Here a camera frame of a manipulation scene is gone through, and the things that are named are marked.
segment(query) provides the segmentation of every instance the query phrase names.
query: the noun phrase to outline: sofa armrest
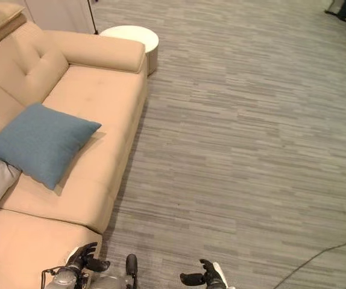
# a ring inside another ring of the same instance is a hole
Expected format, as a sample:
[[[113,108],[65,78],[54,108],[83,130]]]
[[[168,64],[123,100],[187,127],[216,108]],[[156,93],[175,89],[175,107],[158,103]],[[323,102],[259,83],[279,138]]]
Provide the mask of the sofa armrest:
[[[138,73],[145,58],[141,42],[66,31],[47,30],[70,64]]]

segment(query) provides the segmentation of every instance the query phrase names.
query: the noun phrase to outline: black cable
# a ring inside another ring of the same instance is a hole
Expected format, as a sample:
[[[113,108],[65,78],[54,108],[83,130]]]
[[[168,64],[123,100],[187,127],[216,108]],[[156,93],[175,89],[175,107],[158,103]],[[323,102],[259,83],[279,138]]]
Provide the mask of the black cable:
[[[330,250],[333,250],[333,249],[337,249],[337,248],[340,248],[340,247],[344,247],[346,246],[346,243],[343,243],[343,244],[340,244],[340,245],[337,245],[337,246],[333,246],[333,247],[330,247],[330,248],[326,248],[322,251],[320,251],[319,253],[317,253],[315,256],[311,257],[310,259],[308,259],[306,262],[304,262],[302,265],[300,265],[299,267],[297,267],[296,269],[294,269],[290,274],[287,275],[287,277],[283,278],[273,289],[276,289],[278,288],[282,283],[284,283],[286,280],[288,280],[294,273],[296,273],[297,271],[299,271],[299,269],[303,268],[305,265],[307,265],[308,263],[310,263],[312,260],[314,260],[316,257],[322,255],[323,253],[325,252],[328,252]]]

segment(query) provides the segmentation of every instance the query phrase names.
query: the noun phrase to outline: blue pillow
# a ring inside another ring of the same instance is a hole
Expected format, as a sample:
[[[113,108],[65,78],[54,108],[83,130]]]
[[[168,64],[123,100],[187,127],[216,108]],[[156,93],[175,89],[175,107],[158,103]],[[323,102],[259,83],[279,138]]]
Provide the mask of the blue pillow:
[[[72,158],[100,127],[32,104],[0,132],[0,160],[53,190]]]

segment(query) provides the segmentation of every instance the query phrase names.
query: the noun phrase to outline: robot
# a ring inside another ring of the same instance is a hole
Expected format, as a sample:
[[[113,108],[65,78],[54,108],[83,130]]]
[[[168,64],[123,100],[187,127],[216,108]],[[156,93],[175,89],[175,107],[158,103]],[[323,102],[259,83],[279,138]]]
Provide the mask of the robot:
[[[89,275],[84,273],[84,269],[93,272],[104,272],[109,266],[109,261],[94,259],[93,253],[97,243],[90,243],[79,247],[70,256],[65,266],[58,266],[46,269],[42,272],[41,289],[85,289]],[[186,286],[199,286],[206,284],[206,289],[236,289],[229,287],[225,276],[218,263],[200,259],[200,263],[205,269],[205,273],[193,273],[180,275],[181,282]],[[137,257],[130,254],[126,258],[125,276],[105,276],[93,283],[91,289],[137,289]],[[46,286],[46,274],[54,276],[52,281]]]

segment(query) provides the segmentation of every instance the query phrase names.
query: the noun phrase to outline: cabinet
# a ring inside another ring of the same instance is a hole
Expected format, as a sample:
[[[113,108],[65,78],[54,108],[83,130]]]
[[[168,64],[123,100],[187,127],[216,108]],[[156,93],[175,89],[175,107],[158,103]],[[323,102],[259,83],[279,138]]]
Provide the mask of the cabinet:
[[[88,0],[0,0],[26,7],[28,20],[44,30],[95,32]]]

